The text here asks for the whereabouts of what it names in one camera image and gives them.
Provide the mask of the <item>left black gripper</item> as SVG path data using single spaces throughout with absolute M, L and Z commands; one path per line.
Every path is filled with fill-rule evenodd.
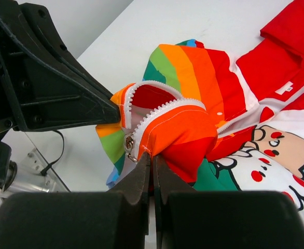
M 71 55 L 42 5 L 0 1 L 0 130 L 116 123 L 111 92 Z

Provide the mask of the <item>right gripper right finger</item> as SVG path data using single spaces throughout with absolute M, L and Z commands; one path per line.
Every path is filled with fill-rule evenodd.
M 196 191 L 174 173 L 161 156 L 153 158 L 157 248 L 180 248 L 184 235 L 185 197 Z

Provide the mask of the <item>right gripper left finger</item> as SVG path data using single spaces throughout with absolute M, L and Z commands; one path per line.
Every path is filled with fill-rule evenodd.
M 107 192 L 121 192 L 126 201 L 137 208 L 135 215 L 139 216 L 139 228 L 143 235 L 148 235 L 149 225 L 149 180 L 151 157 L 143 153 L 136 167 L 113 188 Z

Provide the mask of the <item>rainbow children's hooded jacket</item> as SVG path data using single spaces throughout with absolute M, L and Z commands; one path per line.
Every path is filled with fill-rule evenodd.
M 280 192 L 304 223 L 304 1 L 260 34 L 237 60 L 194 39 L 159 45 L 143 80 L 112 96 L 119 122 L 96 127 L 107 186 L 161 155 L 195 190 Z

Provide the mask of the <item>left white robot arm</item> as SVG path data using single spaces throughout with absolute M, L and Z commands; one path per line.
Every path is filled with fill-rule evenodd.
M 0 196 L 67 192 L 35 149 L 11 160 L 8 131 L 60 134 L 62 129 L 117 123 L 112 94 L 68 51 L 45 6 L 0 1 Z

